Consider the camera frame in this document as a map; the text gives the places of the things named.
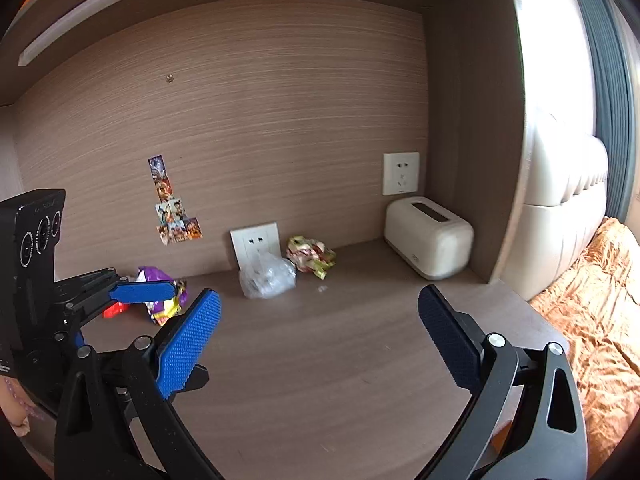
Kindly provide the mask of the person's left hand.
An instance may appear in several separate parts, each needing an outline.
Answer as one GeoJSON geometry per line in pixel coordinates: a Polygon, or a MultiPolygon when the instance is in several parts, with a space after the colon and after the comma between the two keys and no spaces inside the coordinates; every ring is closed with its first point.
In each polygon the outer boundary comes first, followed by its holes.
{"type": "Polygon", "coordinates": [[[29,434],[29,410],[34,406],[20,383],[12,377],[0,380],[1,409],[17,437],[29,434]]]}

